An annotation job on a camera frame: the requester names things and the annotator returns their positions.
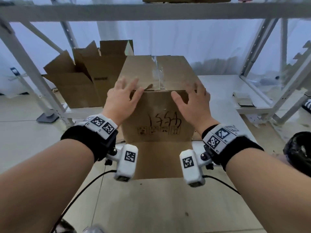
forearm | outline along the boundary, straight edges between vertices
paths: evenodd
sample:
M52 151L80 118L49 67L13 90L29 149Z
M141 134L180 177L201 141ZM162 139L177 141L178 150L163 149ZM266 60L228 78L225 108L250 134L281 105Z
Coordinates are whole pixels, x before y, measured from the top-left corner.
M94 164L93 153L65 139L0 176L0 232L49 232Z
M226 171L268 233L310 231L308 176L258 149L233 156Z

hand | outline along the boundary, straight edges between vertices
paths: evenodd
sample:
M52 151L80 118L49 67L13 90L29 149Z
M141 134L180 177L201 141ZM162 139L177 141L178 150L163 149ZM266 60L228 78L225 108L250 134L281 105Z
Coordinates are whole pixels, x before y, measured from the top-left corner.
M125 78L119 78L115 83L115 87L111 88L107 93L108 97L102 115L112 119L116 125L120 126L134 112L137 102L144 92L144 89L140 87L130 99L130 93L135 89L137 82L138 78L126 85Z
M194 86L189 83L186 84L186 92L189 97L188 104L184 103L177 92L172 91L171 95L185 120L192 124L197 132L202 135L207 128L220 123L211 116L209 105L211 95L206 91L200 80L196 81Z

black cable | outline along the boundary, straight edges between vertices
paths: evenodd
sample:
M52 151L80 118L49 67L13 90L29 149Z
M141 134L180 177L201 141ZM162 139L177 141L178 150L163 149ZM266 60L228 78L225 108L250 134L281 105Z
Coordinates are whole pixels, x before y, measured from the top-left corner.
M53 226L53 229L51 230L51 233L53 233L57 227L57 225L60 223L60 221L62 220L62 218L64 217L64 215L66 214L66 212L68 211L68 209L71 207L71 205L77 200L77 198L79 198L79 196L91 185L94 183L94 181L96 181L97 179L99 179L101 176L109 173L109 172L117 172L117 170L110 170L107 172L104 172L102 174L100 174L98 177L96 177L94 180L92 180L86 187L84 187L83 190L80 191L80 193L71 201L71 203L68 205L68 207L65 209L65 211L62 213L62 215L59 217L59 219L57 220L57 222L55 223L55 225Z
M235 192L238 193L239 195L241 195L236 189L234 189L233 187L229 186L227 183L224 183L223 181L219 180L219 179L216 178L216 177L208 176L208 175L203 175L202 177L203 177L203 178L209 177L209 178L215 179L215 180L219 181L220 183L224 184L225 186L229 187L231 190L235 191Z

black wrist strap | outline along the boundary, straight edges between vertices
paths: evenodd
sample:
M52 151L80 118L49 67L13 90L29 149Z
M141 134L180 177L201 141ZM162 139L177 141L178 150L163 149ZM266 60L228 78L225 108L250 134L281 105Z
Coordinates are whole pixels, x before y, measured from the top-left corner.
M94 155L94 162L101 161L106 157L107 152L115 147L118 130L115 130L107 140L98 133L91 131L85 126L73 126L68 128L60 140L73 139L85 144Z
M207 133L216 126L217 125L213 125L206 129L202 133L202 138L205 137ZM231 143L229 143L220 154L215 153L212 156L212 161L217 165L221 165L222 168L226 171L226 165L229 160L237 153L247 148L255 148L264 151L264 149L260 145L256 144L245 136L240 136L235 138Z

cardboard box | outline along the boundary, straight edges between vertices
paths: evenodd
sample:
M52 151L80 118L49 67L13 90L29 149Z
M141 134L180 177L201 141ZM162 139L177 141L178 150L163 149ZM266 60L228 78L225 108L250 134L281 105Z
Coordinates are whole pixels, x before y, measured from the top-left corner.
M45 78L59 89L70 108L104 106L107 92L114 87L127 55L134 55L132 40L95 41L86 48L72 49L48 63Z
M182 177L179 154L192 149L194 128L171 97L177 91L185 102L184 82L198 77L183 56L128 56L120 76L139 78L145 88L134 113L122 124L125 141L138 147L135 179Z
M83 57L83 63L104 106L107 92L115 86L127 55L134 55L133 41L100 41L100 52L100 56Z
M95 92L93 82L82 63L82 56L94 54L98 50L95 42L85 49L73 49L76 65L68 51L62 52L48 63L44 70L45 78L53 82L70 108L97 107L101 103Z
M170 2L170 3L178 3L178 2L186 2L186 3L218 3L218 2L230 2L231 0L142 0L143 2Z

